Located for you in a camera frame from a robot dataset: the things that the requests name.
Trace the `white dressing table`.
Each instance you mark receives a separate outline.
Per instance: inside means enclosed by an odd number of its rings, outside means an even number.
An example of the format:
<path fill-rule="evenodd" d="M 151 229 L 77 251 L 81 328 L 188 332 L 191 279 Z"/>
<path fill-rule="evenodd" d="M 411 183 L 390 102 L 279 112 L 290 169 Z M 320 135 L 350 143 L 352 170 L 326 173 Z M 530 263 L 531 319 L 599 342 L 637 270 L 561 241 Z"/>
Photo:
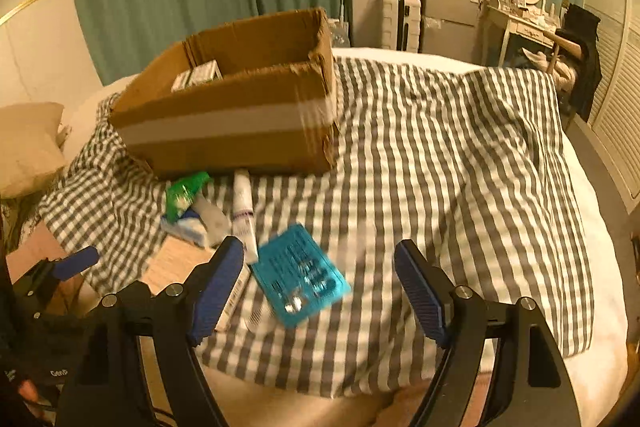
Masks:
<path fill-rule="evenodd" d="M 512 37 L 520 37 L 543 49 L 553 49 L 553 42 L 544 35 L 541 27 L 486 3 L 482 25 L 482 64 L 502 66 Z"/>

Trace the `flat brown paper box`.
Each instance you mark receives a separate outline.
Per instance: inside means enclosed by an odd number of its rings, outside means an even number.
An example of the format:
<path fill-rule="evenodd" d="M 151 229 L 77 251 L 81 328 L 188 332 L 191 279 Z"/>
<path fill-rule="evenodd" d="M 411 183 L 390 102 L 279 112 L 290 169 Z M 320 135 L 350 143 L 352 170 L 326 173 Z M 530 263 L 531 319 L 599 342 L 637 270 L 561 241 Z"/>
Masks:
<path fill-rule="evenodd" d="M 209 262 L 212 256 L 211 249 L 167 236 L 149 260 L 140 281 L 149 286 L 153 295 L 157 295 L 173 283 L 184 283 L 197 265 Z"/>

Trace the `white suitcase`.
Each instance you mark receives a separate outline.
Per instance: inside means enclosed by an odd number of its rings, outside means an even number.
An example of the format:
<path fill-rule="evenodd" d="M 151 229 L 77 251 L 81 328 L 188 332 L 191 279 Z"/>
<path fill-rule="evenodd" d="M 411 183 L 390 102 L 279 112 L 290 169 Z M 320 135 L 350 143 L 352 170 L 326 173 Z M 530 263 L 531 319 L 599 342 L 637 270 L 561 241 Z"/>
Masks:
<path fill-rule="evenodd" d="M 418 53 L 421 17 L 420 0 L 381 0 L 381 48 Z"/>

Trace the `blue white ointment box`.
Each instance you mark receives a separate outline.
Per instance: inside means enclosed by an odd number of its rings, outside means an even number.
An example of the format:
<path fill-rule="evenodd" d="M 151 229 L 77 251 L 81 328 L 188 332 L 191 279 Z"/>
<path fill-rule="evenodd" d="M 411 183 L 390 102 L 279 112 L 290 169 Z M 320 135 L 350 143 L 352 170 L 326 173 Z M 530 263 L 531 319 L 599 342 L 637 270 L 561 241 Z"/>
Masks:
<path fill-rule="evenodd" d="M 183 242 L 208 248 L 209 240 L 207 230 L 200 215 L 192 209 L 185 213 L 176 221 L 170 222 L 166 215 L 160 218 L 160 228 L 167 234 Z"/>

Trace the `grey mini fridge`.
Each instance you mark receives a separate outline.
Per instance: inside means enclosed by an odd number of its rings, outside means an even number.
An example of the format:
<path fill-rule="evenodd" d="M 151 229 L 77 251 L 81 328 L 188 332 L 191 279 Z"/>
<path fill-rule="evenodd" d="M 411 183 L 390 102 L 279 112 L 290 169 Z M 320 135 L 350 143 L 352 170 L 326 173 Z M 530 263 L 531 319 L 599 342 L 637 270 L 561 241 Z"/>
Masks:
<path fill-rule="evenodd" d="M 422 0 L 421 51 L 475 63 L 480 56 L 480 0 Z"/>

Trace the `wooden chair with clothes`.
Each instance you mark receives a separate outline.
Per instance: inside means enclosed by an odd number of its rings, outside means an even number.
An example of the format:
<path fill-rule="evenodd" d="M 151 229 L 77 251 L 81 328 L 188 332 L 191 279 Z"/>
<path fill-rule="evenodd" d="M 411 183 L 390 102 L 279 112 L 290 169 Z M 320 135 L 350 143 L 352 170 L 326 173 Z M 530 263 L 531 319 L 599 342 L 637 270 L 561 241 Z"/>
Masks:
<path fill-rule="evenodd" d="M 597 49 L 600 18 L 577 4 L 570 3 L 562 25 L 554 32 L 551 53 L 522 49 L 528 67 L 548 72 L 554 81 L 559 104 L 567 115 L 587 121 L 594 96 L 602 80 Z"/>

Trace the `blue pill blister pack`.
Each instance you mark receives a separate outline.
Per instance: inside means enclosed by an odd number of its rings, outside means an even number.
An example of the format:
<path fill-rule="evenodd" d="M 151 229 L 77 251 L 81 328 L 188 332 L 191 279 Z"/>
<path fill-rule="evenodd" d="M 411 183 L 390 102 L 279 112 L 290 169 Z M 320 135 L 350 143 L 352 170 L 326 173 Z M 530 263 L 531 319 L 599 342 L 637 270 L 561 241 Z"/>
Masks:
<path fill-rule="evenodd" d="M 274 315 L 287 329 L 333 306 L 352 290 L 299 223 L 260 246 L 258 261 L 250 269 Z"/>

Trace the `green white medicine box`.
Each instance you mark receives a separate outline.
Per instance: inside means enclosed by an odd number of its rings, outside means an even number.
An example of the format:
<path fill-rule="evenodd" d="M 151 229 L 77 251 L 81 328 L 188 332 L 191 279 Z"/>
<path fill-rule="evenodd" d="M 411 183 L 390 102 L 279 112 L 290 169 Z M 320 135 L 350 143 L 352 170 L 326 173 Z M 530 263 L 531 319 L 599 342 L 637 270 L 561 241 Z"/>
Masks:
<path fill-rule="evenodd" d="M 218 63 L 209 61 L 179 74 L 171 85 L 171 91 L 182 91 L 221 78 Z"/>

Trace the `beige pillow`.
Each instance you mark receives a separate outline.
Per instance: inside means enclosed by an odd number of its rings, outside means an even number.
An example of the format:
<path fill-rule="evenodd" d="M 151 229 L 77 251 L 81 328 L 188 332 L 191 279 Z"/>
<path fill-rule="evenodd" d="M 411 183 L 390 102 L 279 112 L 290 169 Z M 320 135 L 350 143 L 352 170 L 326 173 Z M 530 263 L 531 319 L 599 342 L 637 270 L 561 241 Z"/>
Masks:
<path fill-rule="evenodd" d="M 21 198 L 42 191 L 63 169 L 58 146 L 64 106 L 22 103 L 1 109 L 1 198 Z"/>

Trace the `white cream tube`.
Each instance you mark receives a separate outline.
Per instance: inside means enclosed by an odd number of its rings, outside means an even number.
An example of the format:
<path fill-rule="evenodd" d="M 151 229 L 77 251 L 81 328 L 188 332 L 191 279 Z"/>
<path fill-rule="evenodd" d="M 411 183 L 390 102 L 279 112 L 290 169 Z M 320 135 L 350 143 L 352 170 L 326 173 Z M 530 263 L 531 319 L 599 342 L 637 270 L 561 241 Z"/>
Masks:
<path fill-rule="evenodd" d="M 232 232 L 243 244 L 245 263 L 254 265 L 258 261 L 258 246 L 252 186 L 245 169 L 235 170 L 233 176 Z"/>

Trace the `brown cardboard box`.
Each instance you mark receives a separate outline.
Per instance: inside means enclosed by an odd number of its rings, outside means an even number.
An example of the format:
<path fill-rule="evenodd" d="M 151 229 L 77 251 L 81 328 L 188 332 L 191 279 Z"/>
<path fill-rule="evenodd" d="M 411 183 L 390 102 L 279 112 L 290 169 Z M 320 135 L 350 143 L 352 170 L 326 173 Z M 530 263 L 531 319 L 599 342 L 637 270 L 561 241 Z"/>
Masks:
<path fill-rule="evenodd" d="M 215 60 L 222 78 L 172 92 Z M 170 46 L 137 75 L 108 121 L 160 179 L 246 169 L 322 174 L 336 163 L 337 87 L 321 8 L 223 24 Z"/>

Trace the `green snack packet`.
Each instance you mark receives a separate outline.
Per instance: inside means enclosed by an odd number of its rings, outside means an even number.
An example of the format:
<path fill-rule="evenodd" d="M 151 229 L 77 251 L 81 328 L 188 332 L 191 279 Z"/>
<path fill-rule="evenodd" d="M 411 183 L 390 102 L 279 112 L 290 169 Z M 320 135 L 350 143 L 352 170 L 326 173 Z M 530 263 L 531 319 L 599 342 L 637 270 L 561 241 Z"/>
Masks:
<path fill-rule="evenodd" d="M 210 180 L 206 171 L 200 171 L 184 176 L 166 190 L 165 217 L 168 222 L 177 222 L 195 202 L 196 196 L 201 193 L 203 187 Z"/>

